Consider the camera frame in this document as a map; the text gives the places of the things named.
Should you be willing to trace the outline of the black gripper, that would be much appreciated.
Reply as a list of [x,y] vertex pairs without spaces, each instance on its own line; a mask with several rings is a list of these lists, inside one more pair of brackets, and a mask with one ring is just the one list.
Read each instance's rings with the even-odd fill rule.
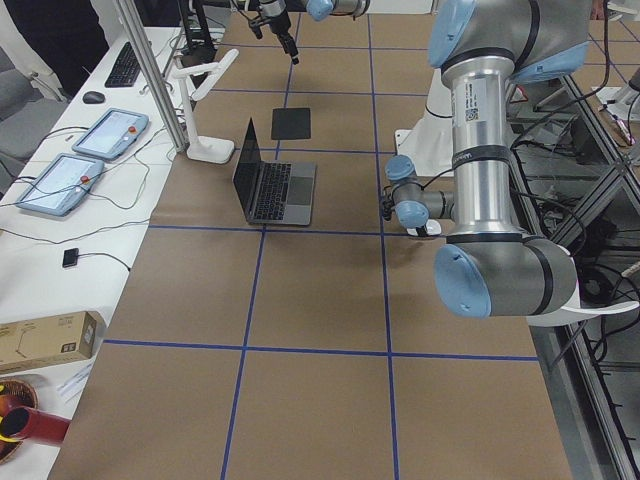
[[293,65],[299,63],[299,52],[296,41],[289,34],[291,21],[287,12],[280,12],[275,16],[260,12],[255,18],[249,21],[248,25],[257,39],[263,37],[261,28],[268,26],[271,32],[279,38],[284,52],[291,58],[291,63]]
[[[380,197],[380,214],[384,220],[391,220],[394,210],[395,210],[395,202],[393,199],[393,187],[391,185],[386,185],[381,193]],[[419,237],[428,237],[428,229],[426,226],[420,227],[418,229]]]

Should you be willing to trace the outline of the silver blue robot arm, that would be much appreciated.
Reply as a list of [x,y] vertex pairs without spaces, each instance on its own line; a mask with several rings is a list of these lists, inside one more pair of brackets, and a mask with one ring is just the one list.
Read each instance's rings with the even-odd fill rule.
[[[347,16],[356,19],[364,15],[370,6],[370,1],[364,0],[310,0],[301,1],[302,10],[315,21],[322,21],[329,16]],[[299,51],[296,40],[290,34],[292,26],[289,17],[289,7],[285,0],[259,1],[257,16],[248,20],[248,26],[255,37],[263,38],[263,27],[268,27],[276,36],[283,51],[290,57],[291,63],[299,63]]]
[[446,1],[436,15],[429,62],[451,93],[454,176],[440,216],[455,227],[434,280],[458,316],[546,315],[576,289],[569,253],[512,223],[506,89],[577,70],[591,10],[588,1]]

